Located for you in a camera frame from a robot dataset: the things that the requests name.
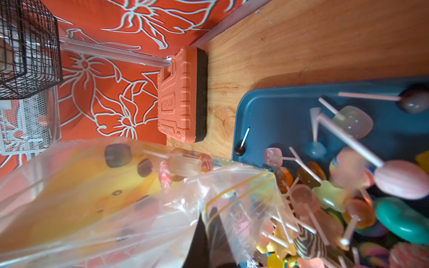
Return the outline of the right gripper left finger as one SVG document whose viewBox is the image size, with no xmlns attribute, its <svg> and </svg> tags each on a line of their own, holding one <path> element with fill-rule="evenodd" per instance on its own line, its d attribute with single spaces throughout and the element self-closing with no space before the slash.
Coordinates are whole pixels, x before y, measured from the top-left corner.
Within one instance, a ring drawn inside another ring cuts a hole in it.
<svg viewBox="0 0 429 268">
<path fill-rule="evenodd" d="M 208 268 L 209 262 L 208 239 L 200 216 L 183 268 Z"/>
</svg>

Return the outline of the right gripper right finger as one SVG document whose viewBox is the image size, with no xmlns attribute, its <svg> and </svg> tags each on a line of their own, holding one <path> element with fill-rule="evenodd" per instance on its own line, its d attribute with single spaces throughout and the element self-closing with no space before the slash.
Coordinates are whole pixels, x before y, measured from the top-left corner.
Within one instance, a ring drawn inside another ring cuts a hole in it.
<svg viewBox="0 0 429 268">
<path fill-rule="evenodd" d="M 214 217 L 208 225 L 209 268 L 237 268 L 238 264 L 231 252 L 225 228 L 216 207 L 210 210 Z"/>
</svg>

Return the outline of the candy ziploc bag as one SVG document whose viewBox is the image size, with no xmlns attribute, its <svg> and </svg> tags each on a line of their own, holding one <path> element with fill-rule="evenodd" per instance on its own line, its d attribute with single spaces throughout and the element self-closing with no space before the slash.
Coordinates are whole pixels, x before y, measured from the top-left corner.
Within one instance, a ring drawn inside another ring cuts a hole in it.
<svg viewBox="0 0 429 268">
<path fill-rule="evenodd" d="M 299 230 L 267 170 L 123 137 L 60 142 L 1 180 L 1 266 L 182 268 L 214 207 L 237 264 Z"/>
</svg>

